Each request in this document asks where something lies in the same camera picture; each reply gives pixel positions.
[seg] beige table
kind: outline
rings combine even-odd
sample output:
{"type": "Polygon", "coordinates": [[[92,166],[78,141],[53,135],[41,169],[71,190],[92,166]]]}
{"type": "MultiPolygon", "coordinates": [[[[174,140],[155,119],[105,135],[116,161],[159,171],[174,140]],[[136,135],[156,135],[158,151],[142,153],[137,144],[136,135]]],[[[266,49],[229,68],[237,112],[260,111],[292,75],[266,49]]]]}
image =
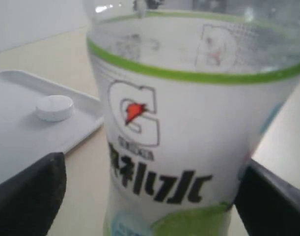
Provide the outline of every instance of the beige table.
{"type": "MultiPolygon", "coordinates": [[[[0,70],[25,70],[97,96],[97,87],[86,55],[85,32],[83,28],[2,52],[0,70]]],[[[300,101],[300,87],[295,95],[300,101]]],[[[268,135],[255,159],[300,188],[300,173],[296,171],[300,170],[300,139],[295,142],[293,138],[295,132],[299,133],[300,138],[300,127],[297,127],[300,124],[300,103],[292,103],[292,106],[286,105],[285,112],[296,112],[296,115],[286,117],[284,112],[281,113],[281,124],[276,122],[271,128],[279,137],[275,141],[273,135],[268,135]],[[284,130],[282,127],[286,122],[290,125],[286,125],[284,130]],[[297,161],[294,163],[286,142],[296,149],[297,161]],[[280,161],[284,158],[280,156],[281,151],[285,152],[285,162],[280,161]]],[[[68,153],[66,168],[65,198],[48,235],[101,236],[109,184],[109,158],[103,128],[68,153]]],[[[229,235],[247,235],[235,209],[229,235]]]]}

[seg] clear plastic bottle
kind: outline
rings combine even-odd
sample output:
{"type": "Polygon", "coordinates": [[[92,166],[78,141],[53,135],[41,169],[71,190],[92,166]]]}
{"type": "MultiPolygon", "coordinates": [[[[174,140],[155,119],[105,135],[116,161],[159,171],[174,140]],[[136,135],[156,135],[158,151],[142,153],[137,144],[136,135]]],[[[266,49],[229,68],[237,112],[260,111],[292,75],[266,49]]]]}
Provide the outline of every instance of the clear plastic bottle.
{"type": "Polygon", "coordinates": [[[300,79],[300,0],[86,0],[110,149],[104,236],[224,236],[300,79]]]}

